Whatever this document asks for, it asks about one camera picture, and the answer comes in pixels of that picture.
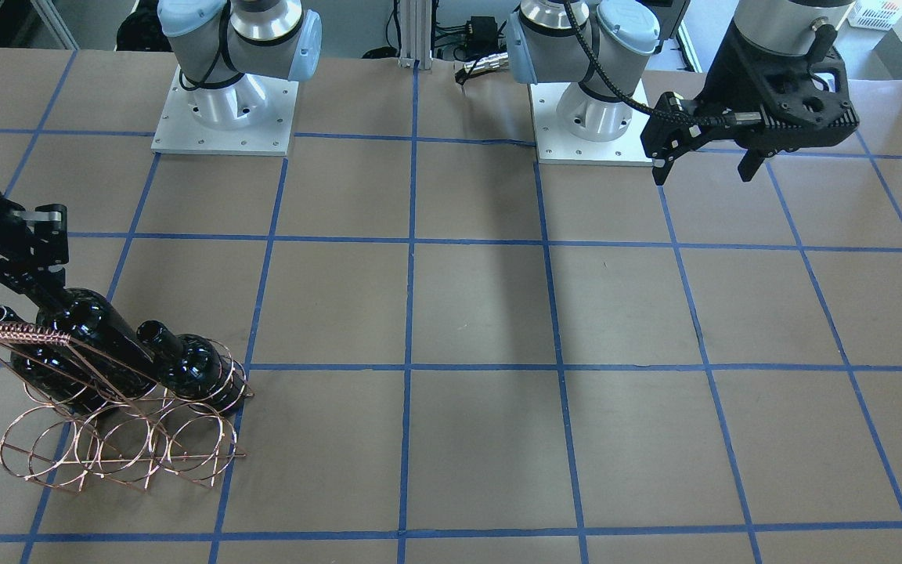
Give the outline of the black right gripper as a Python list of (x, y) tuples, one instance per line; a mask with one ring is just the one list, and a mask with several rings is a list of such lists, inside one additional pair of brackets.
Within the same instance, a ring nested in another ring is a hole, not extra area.
[(63, 268), (69, 257), (64, 204), (27, 210), (0, 192), (0, 284), (40, 309), (61, 309), (72, 300)]

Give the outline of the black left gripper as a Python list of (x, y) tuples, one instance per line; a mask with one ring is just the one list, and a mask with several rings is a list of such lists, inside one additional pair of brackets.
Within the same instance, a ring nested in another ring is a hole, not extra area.
[[(640, 134), (655, 185), (665, 185), (674, 161), (688, 151), (715, 140), (734, 140), (742, 146), (744, 133), (761, 122), (760, 103), (758, 94), (745, 90), (706, 90), (694, 99), (664, 92)], [(766, 158), (766, 151), (747, 149), (738, 163), (741, 181), (751, 182)]]

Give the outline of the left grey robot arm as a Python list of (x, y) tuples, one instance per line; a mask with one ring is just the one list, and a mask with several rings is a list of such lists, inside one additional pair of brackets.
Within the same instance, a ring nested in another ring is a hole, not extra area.
[(654, 106), (631, 93), (661, 43), (661, 24), (637, 1), (522, 1), (506, 23), (513, 78), (566, 83), (570, 128), (592, 139), (586, 106), (648, 116), (640, 134), (652, 175), (665, 183), (674, 161), (716, 140), (745, 150), (751, 181), (780, 151), (831, 147), (857, 130), (847, 69), (835, 48), (850, 1), (741, 1), (702, 90), (664, 92)]

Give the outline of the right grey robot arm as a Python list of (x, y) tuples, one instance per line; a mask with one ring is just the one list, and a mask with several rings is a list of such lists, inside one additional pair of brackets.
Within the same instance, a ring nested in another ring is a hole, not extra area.
[[(298, 1), (161, 1), (157, 17), (178, 71), (154, 153), (285, 156), (298, 83), (321, 57), (319, 14)], [(68, 250), (64, 206), (23, 208), (0, 190), (0, 284), (57, 303)]]

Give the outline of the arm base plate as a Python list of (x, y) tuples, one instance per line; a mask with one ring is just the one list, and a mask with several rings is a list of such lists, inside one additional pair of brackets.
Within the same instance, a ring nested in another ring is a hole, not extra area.
[(652, 166), (640, 141), (644, 112), (592, 99), (575, 83), (530, 85), (529, 94), (540, 163)]
[(171, 80), (151, 150), (158, 154), (286, 157), (300, 83), (244, 75), (225, 89)]

